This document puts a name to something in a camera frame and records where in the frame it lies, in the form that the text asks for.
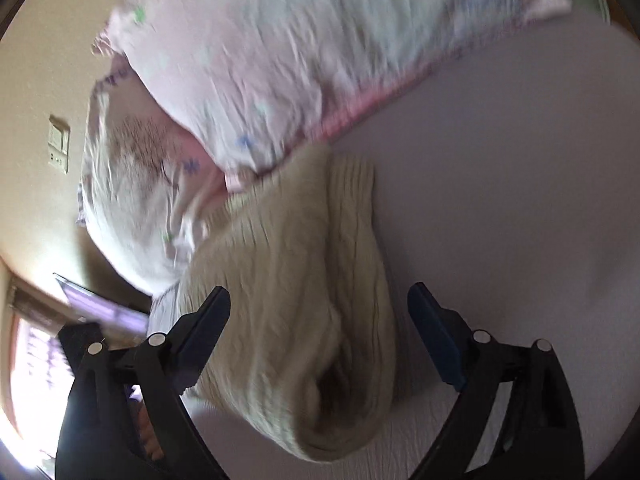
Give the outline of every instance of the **pillow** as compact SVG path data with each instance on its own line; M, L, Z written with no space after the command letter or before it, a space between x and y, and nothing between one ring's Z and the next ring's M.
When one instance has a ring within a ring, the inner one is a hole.
M127 0L97 38L229 178L343 131L462 48L568 0Z
M224 174L151 97L127 59L96 83L82 162L86 228L116 271L143 292L177 282L227 197Z

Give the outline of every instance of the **mattress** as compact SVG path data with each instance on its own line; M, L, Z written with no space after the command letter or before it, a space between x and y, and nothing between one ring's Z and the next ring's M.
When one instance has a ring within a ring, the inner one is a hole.
M376 164L400 340L396 406L366 449L316 465L186 400L230 478L409 478L456 399L406 314L417 281L501 342L551 341L592 472L640 404L638 96L638 42L575 12L443 66L338 140L336 150ZM488 459L507 388L475 465Z

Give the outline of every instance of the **wall plate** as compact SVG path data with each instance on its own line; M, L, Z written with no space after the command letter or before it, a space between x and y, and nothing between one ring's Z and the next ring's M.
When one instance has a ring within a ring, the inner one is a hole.
M49 148L49 164L56 168L58 171L66 174L69 169L69 157L64 153L60 152L53 146L48 146Z

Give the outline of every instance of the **knit blanket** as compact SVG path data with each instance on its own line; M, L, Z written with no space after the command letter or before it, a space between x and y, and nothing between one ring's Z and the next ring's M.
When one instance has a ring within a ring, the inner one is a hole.
M345 457L387 416L395 325L371 225L372 165L299 150L209 218L178 286L179 315L216 285L231 316L190 391L293 455Z

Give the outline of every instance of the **window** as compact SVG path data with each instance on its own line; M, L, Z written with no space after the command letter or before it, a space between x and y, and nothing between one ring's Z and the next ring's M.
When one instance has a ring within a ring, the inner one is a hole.
M21 319L11 375L17 429L41 452L41 468L53 478L58 435L74 381L55 337Z

